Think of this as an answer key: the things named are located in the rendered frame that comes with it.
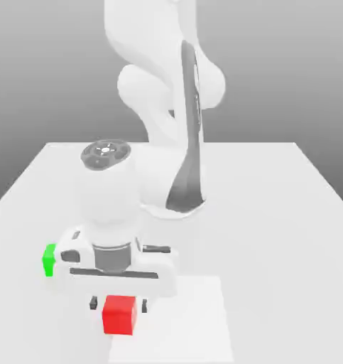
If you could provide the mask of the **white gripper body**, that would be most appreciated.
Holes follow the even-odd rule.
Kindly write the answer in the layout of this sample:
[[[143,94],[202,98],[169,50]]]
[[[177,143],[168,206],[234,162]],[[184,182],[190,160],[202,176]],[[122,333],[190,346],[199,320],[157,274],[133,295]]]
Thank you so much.
[[[143,253],[122,272],[103,272],[77,264],[54,266],[55,286],[67,293],[89,296],[174,296],[177,291],[176,269],[169,254]]]

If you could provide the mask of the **small red cube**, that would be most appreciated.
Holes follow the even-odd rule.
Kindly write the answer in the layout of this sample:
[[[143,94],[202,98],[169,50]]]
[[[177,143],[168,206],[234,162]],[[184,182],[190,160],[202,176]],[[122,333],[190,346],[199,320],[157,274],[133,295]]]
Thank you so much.
[[[108,295],[102,309],[102,323],[107,335],[132,336],[137,319],[135,296]]]

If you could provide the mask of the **small green cube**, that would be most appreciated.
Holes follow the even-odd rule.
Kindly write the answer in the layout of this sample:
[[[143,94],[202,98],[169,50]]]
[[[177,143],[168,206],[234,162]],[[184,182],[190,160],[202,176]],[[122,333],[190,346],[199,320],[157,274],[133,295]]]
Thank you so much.
[[[56,244],[52,243],[46,246],[43,256],[43,270],[46,277],[52,277],[54,275],[54,266],[55,266],[55,248]]]

